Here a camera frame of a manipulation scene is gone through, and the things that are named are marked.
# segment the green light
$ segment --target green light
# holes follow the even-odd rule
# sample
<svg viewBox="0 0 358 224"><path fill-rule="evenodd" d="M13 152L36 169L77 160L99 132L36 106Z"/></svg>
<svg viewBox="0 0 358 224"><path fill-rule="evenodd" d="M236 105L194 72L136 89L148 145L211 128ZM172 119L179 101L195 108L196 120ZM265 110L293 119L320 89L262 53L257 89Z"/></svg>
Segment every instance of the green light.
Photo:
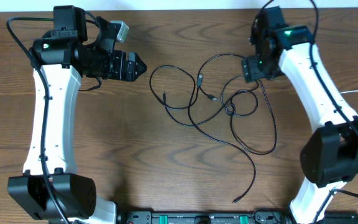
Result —
<svg viewBox="0 0 358 224"><path fill-rule="evenodd" d="M291 33L292 33L292 30L286 30L286 31L284 31L284 34L287 35L287 36L291 35Z"/></svg>

